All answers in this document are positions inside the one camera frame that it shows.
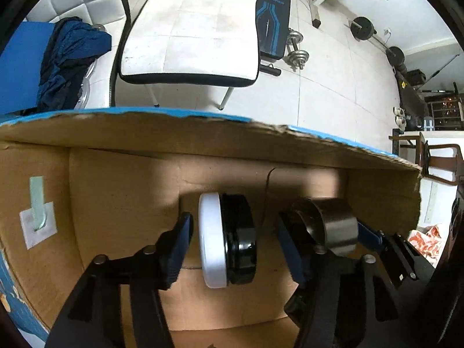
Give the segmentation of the silver metal tin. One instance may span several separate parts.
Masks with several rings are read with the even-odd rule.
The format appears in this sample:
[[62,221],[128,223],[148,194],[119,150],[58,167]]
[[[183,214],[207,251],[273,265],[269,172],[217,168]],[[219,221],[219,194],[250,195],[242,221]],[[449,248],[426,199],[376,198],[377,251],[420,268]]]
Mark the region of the silver metal tin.
[[335,255],[348,256],[356,249],[358,221],[345,199],[300,198],[292,206],[309,234]]

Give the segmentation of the black jar white lid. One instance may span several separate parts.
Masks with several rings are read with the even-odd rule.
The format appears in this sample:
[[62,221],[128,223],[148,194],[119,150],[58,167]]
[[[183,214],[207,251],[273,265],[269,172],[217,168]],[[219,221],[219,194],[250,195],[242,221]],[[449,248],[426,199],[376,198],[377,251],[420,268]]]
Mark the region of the black jar white lid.
[[201,266],[207,287],[253,281],[257,263],[256,228],[242,194],[203,193],[198,205]]

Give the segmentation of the orange white cloth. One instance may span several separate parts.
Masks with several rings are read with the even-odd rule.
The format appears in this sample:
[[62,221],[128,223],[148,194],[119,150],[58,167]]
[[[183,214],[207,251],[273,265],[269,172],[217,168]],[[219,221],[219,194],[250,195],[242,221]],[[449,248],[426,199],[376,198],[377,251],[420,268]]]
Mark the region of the orange white cloth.
[[408,242],[427,260],[436,262],[441,249],[441,235],[437,225],[430,226],[426,232],[411,230]]

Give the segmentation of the wooden chair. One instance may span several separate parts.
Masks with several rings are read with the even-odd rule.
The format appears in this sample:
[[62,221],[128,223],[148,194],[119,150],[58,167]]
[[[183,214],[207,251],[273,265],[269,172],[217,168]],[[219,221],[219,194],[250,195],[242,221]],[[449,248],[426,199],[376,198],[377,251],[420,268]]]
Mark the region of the wooden chair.
[[[392,142],[393,152],[399,153],[399,148],[411,148],[414,150],[414,162],[422,169],[421,175],[431,181],[444,185],[458,186],[463,180],[463,153],[458,144],[431,145],[422,132],[417,134],[392,134],[389,136]],[[451,156],[433,155],[433,152],[441,149],[451,149]],[[446,171],[452,179],[440,177],[431,170]]]

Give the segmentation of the white shoes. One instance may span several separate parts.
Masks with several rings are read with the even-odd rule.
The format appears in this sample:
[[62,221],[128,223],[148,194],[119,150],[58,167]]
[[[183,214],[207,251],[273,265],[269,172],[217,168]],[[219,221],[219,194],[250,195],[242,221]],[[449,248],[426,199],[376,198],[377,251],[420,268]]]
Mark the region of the white shoes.
[[404,132],[407,127],[406,115],[401,107],[394,107],[393,109],[394,120],[401,132]]

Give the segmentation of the cardboard box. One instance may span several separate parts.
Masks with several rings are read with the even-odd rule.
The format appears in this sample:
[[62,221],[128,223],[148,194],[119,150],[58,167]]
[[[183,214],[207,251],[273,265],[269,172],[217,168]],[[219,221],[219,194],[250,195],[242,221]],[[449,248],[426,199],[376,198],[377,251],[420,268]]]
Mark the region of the cardboard box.
[[197,213],[202,193],[239,193],[258,230],[251,284],[208,288],[193,240],[160,296],[177,347],[291,347],[296,285],[274,235],[301,197],[340,197],[386,233],[409,233],[419,169],[329,134],[173,109],[50,112],[1,125],[1,306],[46,341],[90,261],[133,255]]

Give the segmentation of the chrome dumbbell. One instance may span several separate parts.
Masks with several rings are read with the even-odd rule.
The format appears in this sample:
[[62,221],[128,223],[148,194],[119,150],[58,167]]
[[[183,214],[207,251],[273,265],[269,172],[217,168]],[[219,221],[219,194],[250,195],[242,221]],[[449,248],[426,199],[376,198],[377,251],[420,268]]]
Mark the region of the chrome dumbbell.
[[289,46],[290,51],[288,52],[287,59],[294,68],[299,68],[299,70],[305,68],[305,64],[309,59],[309,53],[299,48],[299,44],[303,39],[304,37],[298,31],[289,30],[286,44]]

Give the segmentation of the barbell on floor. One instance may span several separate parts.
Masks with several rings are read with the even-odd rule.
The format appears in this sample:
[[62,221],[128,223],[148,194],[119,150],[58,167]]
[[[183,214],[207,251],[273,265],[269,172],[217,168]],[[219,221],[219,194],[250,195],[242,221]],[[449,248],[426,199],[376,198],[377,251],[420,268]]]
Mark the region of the barbell on floor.
[[388,46],[386,42],[377,36],[374,24],[366,17],[356,17],[349,21],[348,27],[351,35],[358,41],[377,43],[385,52],[389,64],[393,67],[402,67],[405,61],[404,52],[397,46]]

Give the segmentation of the black blue weight bench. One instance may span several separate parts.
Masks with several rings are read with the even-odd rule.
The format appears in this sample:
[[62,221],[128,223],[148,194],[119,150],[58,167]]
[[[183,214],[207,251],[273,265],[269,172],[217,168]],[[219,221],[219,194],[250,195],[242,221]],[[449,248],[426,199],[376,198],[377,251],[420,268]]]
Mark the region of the black blue weight bench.
[[284,57],[289,34],[290,0],[257,0],[256,28],[260,54],[280,60]]

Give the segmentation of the white padded chair right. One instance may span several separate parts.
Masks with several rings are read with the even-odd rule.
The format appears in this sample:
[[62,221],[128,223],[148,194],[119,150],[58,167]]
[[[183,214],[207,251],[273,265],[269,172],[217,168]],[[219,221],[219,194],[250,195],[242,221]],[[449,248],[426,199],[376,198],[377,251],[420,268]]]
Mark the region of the white padded chair right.
[[216,86],[232,93],[260,72],[257,0],[146,0],[123,40],[116,97],[129,85],[159,106],[153,85]]

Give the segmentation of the white padded chair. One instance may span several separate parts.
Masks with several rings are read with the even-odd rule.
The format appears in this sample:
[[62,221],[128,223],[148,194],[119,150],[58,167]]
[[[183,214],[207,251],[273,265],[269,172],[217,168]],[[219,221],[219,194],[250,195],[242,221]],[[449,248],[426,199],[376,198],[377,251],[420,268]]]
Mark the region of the white padded chair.
[[99,57],[90,74],[89,96],[82,108],[114,106],[116,54],[128,18],[127,0],[39,0],[25,21],[56,23],[66,17],[79,17],[89,24],[99,24],[112,37],[111,50]]
[[129,85],[159,106],[153,85],[216,86],[232,93],[260,72],[257,0],[146,0],[123,40],[116,97]]

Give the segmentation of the blue foam mat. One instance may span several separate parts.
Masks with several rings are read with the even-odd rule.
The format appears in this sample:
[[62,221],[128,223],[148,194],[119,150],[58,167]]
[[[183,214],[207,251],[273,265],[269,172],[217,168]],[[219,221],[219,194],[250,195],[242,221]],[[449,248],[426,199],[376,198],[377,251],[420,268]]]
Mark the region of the blue foam mat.
[[40,69],[54,24],[24,21],[1,54],[1,114],[37,104]]

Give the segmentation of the dark blue clothing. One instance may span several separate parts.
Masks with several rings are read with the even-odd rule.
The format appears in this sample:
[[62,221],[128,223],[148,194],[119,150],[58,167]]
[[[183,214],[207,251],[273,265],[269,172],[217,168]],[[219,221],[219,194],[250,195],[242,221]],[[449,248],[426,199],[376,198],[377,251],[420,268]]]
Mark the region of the dark blue clothing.
[[81,18],[58,21],[43,53],[37,111],[73,109],[89,66],[111,48],[111,35]]

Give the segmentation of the white padded chair left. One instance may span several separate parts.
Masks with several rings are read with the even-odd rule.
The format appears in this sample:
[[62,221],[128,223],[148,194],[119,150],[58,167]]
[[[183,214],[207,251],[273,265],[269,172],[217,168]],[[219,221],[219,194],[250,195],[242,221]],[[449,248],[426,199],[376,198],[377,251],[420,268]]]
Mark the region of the white padded chair left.
[[90,74],[89,96],[82,108],[114,106],[116,54],[128,18],[127,0],[39,0],[25,21],[56,23],[66,17],[79,17],[89,24],[99,24],[112,37],[111,50],[99,57]]

